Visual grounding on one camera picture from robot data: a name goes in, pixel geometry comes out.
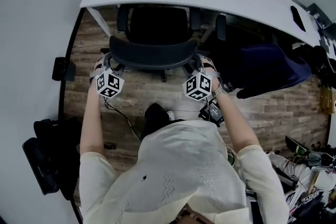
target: hand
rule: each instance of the hand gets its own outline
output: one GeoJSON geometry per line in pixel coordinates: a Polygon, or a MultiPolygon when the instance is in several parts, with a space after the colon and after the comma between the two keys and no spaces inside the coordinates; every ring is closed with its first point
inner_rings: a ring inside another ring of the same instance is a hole
{"type": "MultiPolygon", "coordinates": [[[[202,58],[202,63],[209,63],[210,65],[213,65],[213,63],[206,58],[202,58]]],[[[205,71],[215,72],[216,70],[214,70],[211,67],[207,67],[205,68],[205,71]]],[[[220,82],[218,78],[212,78],[211,93],[213,93],[219,86],[220,86],[220,82]]]]}

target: wood-patterned floor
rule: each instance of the wood-patterned floor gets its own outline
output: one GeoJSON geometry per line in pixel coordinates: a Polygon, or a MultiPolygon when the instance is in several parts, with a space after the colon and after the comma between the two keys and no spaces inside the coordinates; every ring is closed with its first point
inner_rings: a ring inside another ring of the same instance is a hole
{"type": "MultiPolygon", "coordinates": [[[[112,34],[125,39],[124,34],[119,33],[115,27],[116,8],[105,8],[102,14],[112,34]]],[[[206,23],[194,37],[199,39],[205,29],[206,23]]],[[[86,11],[71,55],[71,61],[77,67],[75,81],[66,83],[66,117],[83,117],[89,73],[100,57],[100,48],[108,46],[109,39],[86,11]]],[[[204,104],[184,96],[182,83],[185,78],[181,69],[169,70],[166,83],[161,82],[160,76],[156,74],[137,71],[125,73],[123,79],[123,90],[111,103],[129,118],[137,132],[141,133],[144,112],[154,102],[167,110],[173,110],[177,119],[199,119],[198,112],[204,104]]],[[[324,143],[328,117],[319,112],[320,89],[316,77],[295,87],[254,98],[242,100],[237,99],[234,94],[232,98],[254,129],[264,150],[284,147],[285,135],[308,147],[317,141],[324,143]]],[[[137,162],[140,142],[133,136],[122,116],[104,107],[103,99],[101,119],[104,142],[116,147],[106,151],[108,161],[117,172],[128,170],[137,162]]],[[[219,133],[225,143],[230,145],[224,123],[219,128],[219,133]]],[[[75,199],[79,202],[78,192],[75,193],[75,199]]]]}

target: shoe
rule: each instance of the shoe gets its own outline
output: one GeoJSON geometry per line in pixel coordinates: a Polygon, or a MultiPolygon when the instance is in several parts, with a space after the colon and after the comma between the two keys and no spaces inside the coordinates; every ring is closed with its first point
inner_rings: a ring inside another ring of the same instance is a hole
{"type": "Polygon", "coordinates": [[[168,116],[169,116],[169,120],[170,120],[170,121],[175,121],[175,114],[174,114],[173,111],[168,110],[168,111],[167,111],[167,114],[168,114],[168,116]]]}

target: small box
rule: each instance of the small box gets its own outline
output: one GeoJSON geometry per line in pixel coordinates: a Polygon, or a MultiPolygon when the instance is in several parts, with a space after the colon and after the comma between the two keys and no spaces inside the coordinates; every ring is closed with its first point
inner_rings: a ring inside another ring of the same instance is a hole
{"type": "Polygon", "coordinates": [[[117,77],[112,69],[105,70],[102,74],[96,75],[97,93],[112,98],[121,92],[124,80],[117,77]]]}
{"type": "Polygon", "coordinates": [[[183,91],[189,98],[200,101],[211,95],[212,77],[197,73],[182,84],[183,91]]]}

